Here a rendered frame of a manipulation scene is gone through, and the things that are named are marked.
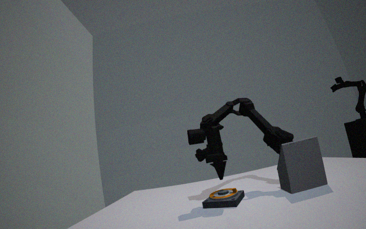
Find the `orange round plate with holes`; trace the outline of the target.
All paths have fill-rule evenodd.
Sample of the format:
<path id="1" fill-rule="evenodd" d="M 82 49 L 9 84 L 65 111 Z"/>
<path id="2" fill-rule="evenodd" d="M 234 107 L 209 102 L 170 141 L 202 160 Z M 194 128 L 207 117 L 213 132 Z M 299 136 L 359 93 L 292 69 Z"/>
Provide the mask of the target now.
<path id="1" fill-rule="evenodd" d="M 219 191 L 222 191 L 222 190 L 225 190 L 225 189 L 221 189 L 221 190 L 218 190 L 218 191 L 215 191 L 213 192 L 212 194 L 209 195 L 209 198 L 211 200 L 224 200 L 224 199 L 229 199 L 229 198 L 232 198 L 234 196 L 236 196 L 238 194 L 238 190 L 236 188 L 228 188 L 227 190 L 229 190 L 228 194 L 226 195 L 218 195 L 218 192 Z"/>

